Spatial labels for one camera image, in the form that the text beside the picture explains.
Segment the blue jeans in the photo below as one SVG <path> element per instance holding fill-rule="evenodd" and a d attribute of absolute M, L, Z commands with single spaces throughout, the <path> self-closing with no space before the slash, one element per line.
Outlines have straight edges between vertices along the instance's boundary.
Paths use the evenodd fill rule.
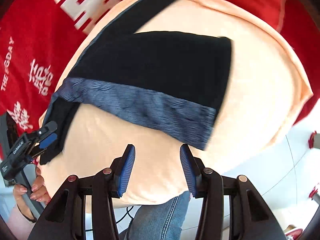
<path fill-rule="evenodd" d="M 121 240 L 179 240 L 188 205 L 188 191 L 161 205 L 141 206 Z"/>

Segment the blue gripper pad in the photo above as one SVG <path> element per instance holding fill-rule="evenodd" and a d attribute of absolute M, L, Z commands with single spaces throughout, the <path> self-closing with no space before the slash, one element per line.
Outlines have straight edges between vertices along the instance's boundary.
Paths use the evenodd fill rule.
<path fill-rule="evenodd" d="M 197 188 L 196 188 L 196 176 L 193 172 L 190 158 L 193 158 L 190 149 L 187 144 L 183 144 L 180 147 L 180 160 L 184 172 L 184 176 L 187 181 L 189 192 L 195 197 L 197 195 Z"/>
<path fill-rule="evenodd" d="M 124 163 L 124 166 L 122 168 L 121 175 L 120 175 L 119 187 L 118 187 L 119 197 L 122 197 L 123 193 L 126 192 L 127 190 L 127 186 L 129 183 L 135 158 L 136 158 L 136 149 L 133 145 L 131 145 L 131 149 L 129 150 L 127 160 Z"/>
<path fill-rule="evenodd" d="M 57 134 L 52 133 L 46 139 L 40 142 L 39 148 L 46 149 L 50 144 L 52 144 L 57 139 Z"/>

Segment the black fabric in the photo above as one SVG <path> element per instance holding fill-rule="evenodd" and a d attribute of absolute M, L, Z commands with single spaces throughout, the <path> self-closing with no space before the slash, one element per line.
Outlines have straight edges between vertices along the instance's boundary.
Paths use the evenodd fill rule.
<path fill-rule="evenodd" d="M 152 19 L 155 15 L 172 4 L 175 0 L 139 0 L 130 6 L 128 9 L 121 12 L 113 21 L 111 21 L 98 35 L 96 41 L 110 41 L 122 35 L 135 33 L 146 22 Z M 94 52 L 95 47 L 92 48 L 92 42 L 87 48 L 85 53 L 90 54 Z M 46 152 L 40 157 L 40 164 L 47 164 L 55 156 L 57 156 L 64 146 L 69 126 L 72 122 L 73 116 L 76 113 L 80 103 L 70 103 L 63 99 L 57 100 L 54 103 L 49 118 L 46 123 L 55 121 L 58 125 L 56 131 L 58 137 L 55 143 L 51 144 Z"/>
<path fill-rule="evenodd" d="M 58 124 L 58 128 L 55 131 L 57 140 L 49 145 L 46 152 L 41 155 L 40 165 L 47 164 L 63 150 L 69 127 L 79 106 L 79 103 L 68 102 L 62 98 L 57 98 L 53 104 L 49 121 L 53 120 Z"/>
<path fill-rule="evenodd" d="M 35 218 L 34 214 L 32 214 L 32 212 L 31 212 L 31 214 L 33 215 L 33 219 L 30 219 L 30 218 L 26 217 L 26 216 L 21 212 L 21 210 L 20 210 L 20 208 L 19 208 L 18 205 L 17 205 L 17 207 L 18 207 L 21 215 L 24 216 L 26 220 L 28 220 L 28 221 L 31 222 L 31 223 L 36 223 L 36 222 L 37 222 L 37 219 Z"/>
<path fill-rule="evenodd" d="M 227 86 L 230 39 L 181 32 L 96 41 L 68 77 L 145 88 L 219 111 Z"/>

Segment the folded cloth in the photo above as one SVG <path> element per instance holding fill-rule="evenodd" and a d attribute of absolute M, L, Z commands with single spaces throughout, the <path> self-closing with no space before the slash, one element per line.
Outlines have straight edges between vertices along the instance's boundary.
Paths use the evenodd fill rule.
<path fill-rule="evenodd" d="M 222 104 L 230 60 L 231 41 L 224 37 L 147 32 L 111 42 L 100 38 L 52 96 L 52 104 L 58 97 L 92 104 L 204 150 Z M 76 104 L 65 101 L 54 106 L 56 113 L 47 112 L 47 122 L 71 123 L 74 114 L 61 109 Z M 41 163 L 61 150 L 47 151 Z"/>
<path fill-rule="evenodd" d="M 70 60 L 56 90 L 101 30 L 136 1 L 122 1 L 97 23 Z M 136 33 L 153 31 L 232 40 L 227 90 L 214 129 L 204 151 L 191 147 L 195 157 L 220 174 L 282 140 L 312 95 L 303 66 L 286 40 L 230 2 L 176 0 Z M 40 166 L 49 194 L 53 195 L 70 174 L 92 176 L 109 167 L 129 143 L 136 148 L 136 159 L 127 191 L 114 199 L 115 207 L 161 204 L 188 190 L 179 156 L 182 142 L 93 105 L 80 104 L 62 153 Z M 88 212 L 90 206 L 87 198 Z"/>

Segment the woman's hand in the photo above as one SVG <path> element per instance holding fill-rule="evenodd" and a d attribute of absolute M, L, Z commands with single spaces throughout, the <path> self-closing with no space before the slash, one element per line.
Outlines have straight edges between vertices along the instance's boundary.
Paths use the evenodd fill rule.
<path fill-rule="evenodd" d="M 30 199 L 36 200 L 38 202 L 44 202 L 45 204 L 47 204 L 50 200 L 50 196 L 48 194 L 46 187 L 44 186 L 44 179 L 41 176 L 41 170 L 38 167 L 36 167 L 36 174 L 37 174 L 37 177 L 33 185 L 31 186 L 33 193 L 31 194 Z M 27 193 L 27 189 L 25 187 L 23 187 L 20 184 L 14 185 L 13 196 L 16 200 L 16 203 L 21 213 L 27 218 L 29 218 L 30 220 L 32 220 L 34 219 L 34 217 L 22 198 L 22 195 L 25 193 Z"/>

